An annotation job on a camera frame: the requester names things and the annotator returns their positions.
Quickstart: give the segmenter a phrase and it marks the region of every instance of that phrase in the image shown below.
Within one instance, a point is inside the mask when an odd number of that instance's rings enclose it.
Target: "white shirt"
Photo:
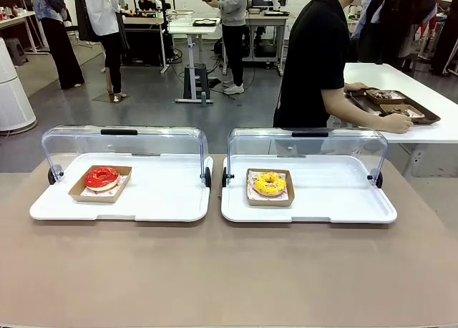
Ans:
[[[85,0],[92,29],[97,36],[106,36],[120,31],[116,13],[120,11],[118,0]]]

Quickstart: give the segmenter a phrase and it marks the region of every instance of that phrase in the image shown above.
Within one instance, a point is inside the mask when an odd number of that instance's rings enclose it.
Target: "red glaze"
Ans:
[[[120,176],[114,168],[98,167],[86,175],[86,186],[90,188],[101,188],[115,182]]]

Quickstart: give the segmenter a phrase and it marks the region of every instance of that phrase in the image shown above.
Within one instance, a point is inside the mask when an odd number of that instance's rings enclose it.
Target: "transparent cover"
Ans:
[[[57,181],[65,169],[85,154],[171,157],[186,156],[186,162],[196,163],[205,183],[204,162],[208,157],[205,134],[193,127],[55,127],[44,133],[42,147]]]
[[[275,168],[280,164],[294,164],[294,167],[300,168],[302,164],[317,170],[314,176],[322,175],[329,181],[335,181],[333,185],[339,179],[333,178],[332,174],[339,174],[340,167],[347,167],[353,173],[352,177],[358,176],[359,180],[364,177],[376,185],[387,149],[386,139],[373,130],[235,129],[228,138],[225,176],[230,183],[230,179],[237,176],[235,173],[242,175],[243,171],[238,172],[238,166]]]

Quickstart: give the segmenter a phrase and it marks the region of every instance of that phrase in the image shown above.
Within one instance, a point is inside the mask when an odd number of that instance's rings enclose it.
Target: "gray hoodie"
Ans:
[[[245,25],[247,0],[219,0],[221,22],[226,26]]]

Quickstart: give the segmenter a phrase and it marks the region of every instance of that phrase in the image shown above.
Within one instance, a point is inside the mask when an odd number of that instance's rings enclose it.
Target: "white tray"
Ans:
[[[115,204],[78,203],[68,194],[91,165],[132,167],[132,177]],[[204,167],[212,171],[211,157]],[[209,197],[210,189],[200,179],[198,155],[87,153],[73,160],[61,182],[45,190],[30,208],[30,216],[39,220],[192,222],[205,216]]]
[[[235,176],[223,188],[221,212],[233,222],[392,223],[396,209],[385,193],[367,180],[368,171],[351,156],[307,158],[235,155]],[[253,207],[246,199],[248,168],[289,170],[296,198],[289,208]]]

